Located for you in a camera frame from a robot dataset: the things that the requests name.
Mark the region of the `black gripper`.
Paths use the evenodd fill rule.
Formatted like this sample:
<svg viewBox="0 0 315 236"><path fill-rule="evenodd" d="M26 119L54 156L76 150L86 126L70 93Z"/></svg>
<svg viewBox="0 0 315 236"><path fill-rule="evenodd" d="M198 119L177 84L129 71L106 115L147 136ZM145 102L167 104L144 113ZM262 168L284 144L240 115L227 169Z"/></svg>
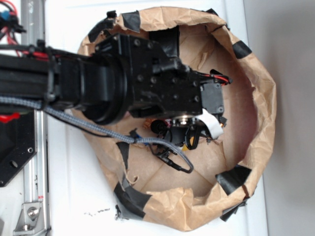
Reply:
<svg viewBox="0 0 315 236"><path fill-rule="evenodd" d="M201 86L202 111L197 116L182 115L172 119L154 119L150 129L167 141L189 150L196 149L199 138L215 140L223 134L226 118L220 83Z"/></svg>

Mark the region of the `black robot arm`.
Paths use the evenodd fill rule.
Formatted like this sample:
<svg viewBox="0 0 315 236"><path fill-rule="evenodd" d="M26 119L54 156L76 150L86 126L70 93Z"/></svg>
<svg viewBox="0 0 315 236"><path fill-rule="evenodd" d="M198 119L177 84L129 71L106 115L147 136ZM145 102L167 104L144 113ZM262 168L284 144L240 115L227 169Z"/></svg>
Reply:
<svg viewBox="0 0 315 236"><path fill-rule="evenodd" d="M0 93L38 101L41 109L74 108L95 123L134 118L169 119L185 127L189 148L199 136L216 139L226 123L221 74L192 70L156 41L115 34L91 56L14 45L22 57L1 55Z"/></svg>

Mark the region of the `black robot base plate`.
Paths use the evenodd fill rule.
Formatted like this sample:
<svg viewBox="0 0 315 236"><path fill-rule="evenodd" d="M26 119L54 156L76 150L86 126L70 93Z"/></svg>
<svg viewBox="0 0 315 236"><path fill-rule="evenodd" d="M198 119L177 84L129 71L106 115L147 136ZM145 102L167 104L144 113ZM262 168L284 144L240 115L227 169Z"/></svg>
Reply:
<svg viewBox="0 0 315 236"><path fill-rule="evenodd" d="M0 123L0 186L6 187L36 154L35 115Z"/></svg>

